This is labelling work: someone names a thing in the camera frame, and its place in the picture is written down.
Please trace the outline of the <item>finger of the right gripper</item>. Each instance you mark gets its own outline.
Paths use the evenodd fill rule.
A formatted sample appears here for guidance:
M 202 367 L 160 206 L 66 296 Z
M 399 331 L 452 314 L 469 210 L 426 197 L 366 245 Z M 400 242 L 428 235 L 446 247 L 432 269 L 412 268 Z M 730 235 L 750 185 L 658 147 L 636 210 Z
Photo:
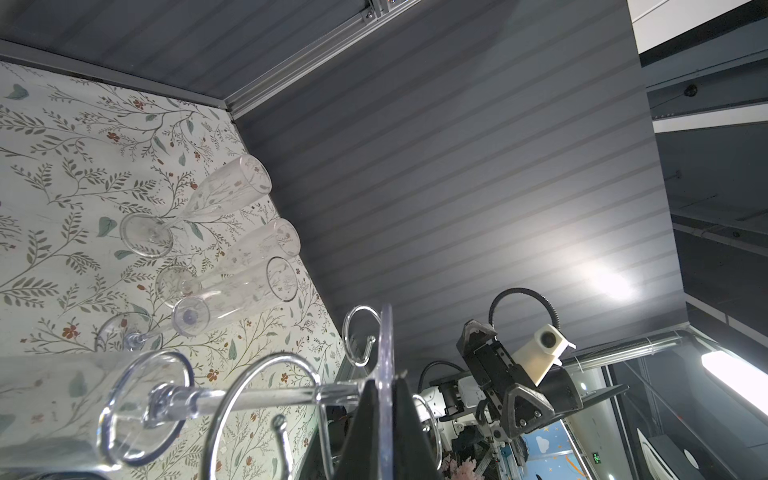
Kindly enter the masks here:
M 509 438 L 530 433 L 554 420 L 555 410 L 543 394 L 521 384 L 505 391 L 500 425 Z

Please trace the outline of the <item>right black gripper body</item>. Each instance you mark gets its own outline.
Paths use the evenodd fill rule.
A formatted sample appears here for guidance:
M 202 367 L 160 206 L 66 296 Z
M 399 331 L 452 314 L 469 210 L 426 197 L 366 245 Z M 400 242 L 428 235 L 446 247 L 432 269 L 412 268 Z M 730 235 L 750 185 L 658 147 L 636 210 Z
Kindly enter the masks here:
M 513 361 L 513 353 L 501 344 L 496 330 L 488 324 L 468 321 L 457 342 L 457 349 L 483 391 L 492 419 L 499 423 L 501 429 L 502 398 L 514 384 L 543 394 L 555 410 L 553 422 L 582 409 L 578 389 L 562 365 L 553 365 L 541 384 L 535 386 L 523 368 Z

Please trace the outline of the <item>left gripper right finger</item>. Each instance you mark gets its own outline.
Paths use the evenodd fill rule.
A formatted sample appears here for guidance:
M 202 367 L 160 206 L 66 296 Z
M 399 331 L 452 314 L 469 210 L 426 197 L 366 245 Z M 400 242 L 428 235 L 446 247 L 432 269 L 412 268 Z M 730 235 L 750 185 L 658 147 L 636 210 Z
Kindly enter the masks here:
M 435 453 L 422 431 L 414 399 L 403 378 L 395 378 L 393 395 L 393 478 L 441 479 L 436 469 Z

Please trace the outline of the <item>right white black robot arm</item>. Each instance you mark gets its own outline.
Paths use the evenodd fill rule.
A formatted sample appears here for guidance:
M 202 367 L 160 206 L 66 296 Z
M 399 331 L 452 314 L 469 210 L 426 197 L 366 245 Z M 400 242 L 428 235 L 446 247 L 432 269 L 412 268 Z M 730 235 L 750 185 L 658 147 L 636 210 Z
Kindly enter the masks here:
M 591 479 L 566 418 L 627 392 L 589 392 L 560 357 L 571 347 L 545 325 L 509 353 L 489 324 L 468 321 L 457 342 L 467 367 L 431 381 L 417 411 L 444 457 L 449 478 Z

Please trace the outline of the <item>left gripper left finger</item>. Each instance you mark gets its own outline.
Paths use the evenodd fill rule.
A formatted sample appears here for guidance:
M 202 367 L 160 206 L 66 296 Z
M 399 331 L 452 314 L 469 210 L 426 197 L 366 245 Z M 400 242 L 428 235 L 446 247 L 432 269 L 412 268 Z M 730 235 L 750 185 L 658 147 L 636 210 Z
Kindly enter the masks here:
M 334 480 L 376 480 L 379 467 L 379 401 L 373 380 L 365 383 L 347 432 Z

